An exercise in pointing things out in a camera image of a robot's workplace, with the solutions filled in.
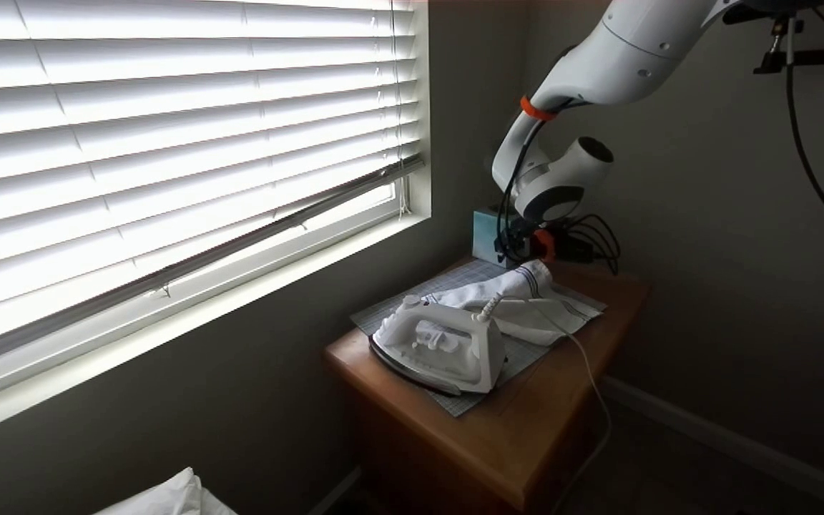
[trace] baseboard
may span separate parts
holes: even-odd
[[[778,449],[770,449],[759,441],[751,441],[739,433],[729,433],[714,420],[704,420],[704,417],[698,417],[698,416],[692,416],[675,403],[667,403],[667,400],[661,400],[645,390],[636,390],[619,378],[605,378],[602,390],[612,403],[636,410],[636,411],[642,411],[642,416],[648,416],[648,417],[652,417],[652,420],[659,420],[659,423],[664,423],[664,427],[671,427],[671,429],[675,429],[692,441],[701,441],[701,444],[707,444],[707,446],[714,446],[714,449],[719,449],[719,453],[764,473],[764,476],[772,476],[772,479],[791,483],[800,493],[808,493],[808,494],[824,501],[824,473],[822,470],[817,470],[805,461],[797,461]]]
[[[332,511],[332,507],[336,507],[359,481],[360,481],[360,470],[355,467],[355,470],[349,470],[346,479],[342,479],[342,481],[327,493],[327,497],[322,497],[322,501],[309,510],[309,515],[327,515],[327,511]]]

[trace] window blind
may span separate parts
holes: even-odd
[[[0,0],[0,336],[415,161],[418,88],[413,0]]]

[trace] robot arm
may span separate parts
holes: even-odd
[[[592,34],[568,52],[521,114],[492,161],[492,180],[531,223],[571,215],[585,188],[612,162],[612,152],[582,138],[561,161],[531,148],[536,132],[571,105],[631,102],[659,88],[698,34],[727,9],[797,11],[811,0],[612,0]]]

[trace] floor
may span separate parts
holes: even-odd
[[[639,411],[612,410],[612,434],[558,515],[824,515],[824,504]],[[355,490],[332,515],[389,515]]]

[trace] window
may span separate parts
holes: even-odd
[[[403,215],[422,21],[0,0],[0,390]]]

